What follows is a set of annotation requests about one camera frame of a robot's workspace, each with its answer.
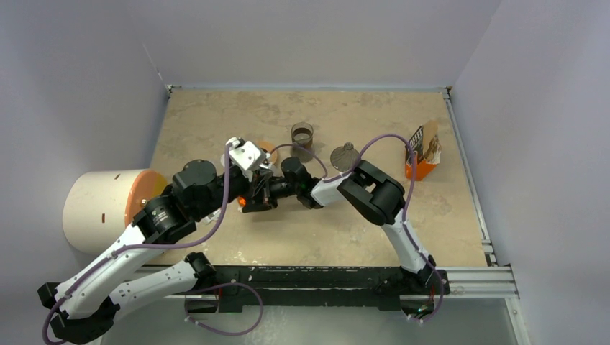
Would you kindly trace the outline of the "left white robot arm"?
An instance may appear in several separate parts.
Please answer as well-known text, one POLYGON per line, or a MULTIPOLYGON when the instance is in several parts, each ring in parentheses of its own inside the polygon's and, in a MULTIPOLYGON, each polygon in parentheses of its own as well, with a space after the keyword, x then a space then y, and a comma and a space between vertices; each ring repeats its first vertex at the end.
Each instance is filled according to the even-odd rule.
POLYGON ((49 310, 43 341, 87 344, 121 317, 157 299, 209 292, 216 271, 201 252, 191 252, 168 269, 137 280, 130 275, 169 249, 191 248, 184 238, 207 216, 223 218, 228 204, 250 190, 263 161, 253 154, 228 153, 222 174, 206 160, 188 162, 91 264, 65 282, 48 282, 38 289, 49 310))

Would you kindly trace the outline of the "orange glass carafe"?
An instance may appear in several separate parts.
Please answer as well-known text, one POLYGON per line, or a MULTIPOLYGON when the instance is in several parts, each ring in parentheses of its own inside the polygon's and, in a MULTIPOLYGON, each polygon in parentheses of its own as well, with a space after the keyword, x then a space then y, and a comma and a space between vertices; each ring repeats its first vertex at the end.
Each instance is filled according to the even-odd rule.
POLYGON ((240 196, 237 201, 241 207, 245 207, 247 205, 247 199, 242 196, 240 196))

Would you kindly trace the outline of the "smoked glass carafe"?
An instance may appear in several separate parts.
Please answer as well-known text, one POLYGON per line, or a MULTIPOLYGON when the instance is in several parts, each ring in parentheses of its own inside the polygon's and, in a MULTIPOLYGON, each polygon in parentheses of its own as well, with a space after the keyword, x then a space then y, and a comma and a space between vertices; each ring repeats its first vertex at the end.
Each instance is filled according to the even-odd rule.
POLYGON ((291 128, 291 141, 294 146, 291 154, 298 157, 301 162, 308 162, 312 159, 314 128, 307 122, 299 122, 291 128))

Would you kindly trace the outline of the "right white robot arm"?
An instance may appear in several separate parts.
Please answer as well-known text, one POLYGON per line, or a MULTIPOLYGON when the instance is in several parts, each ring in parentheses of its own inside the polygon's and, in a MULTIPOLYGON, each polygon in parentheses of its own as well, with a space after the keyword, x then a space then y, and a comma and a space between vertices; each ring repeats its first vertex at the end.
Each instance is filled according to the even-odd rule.
POLYGON ((249 191, 238 198, 242 212, 269 211, 277 208, 279 199, 292 196, 307 209, 347 201, 366 221, 383 230, 410 291, 420 293, 442 281, 406 217, 405 190, 397 180, 366 160, 335 180, 312 176, 295 157, 281 163, 281 172, 280 176, 262 172, 254 176, 249 191))

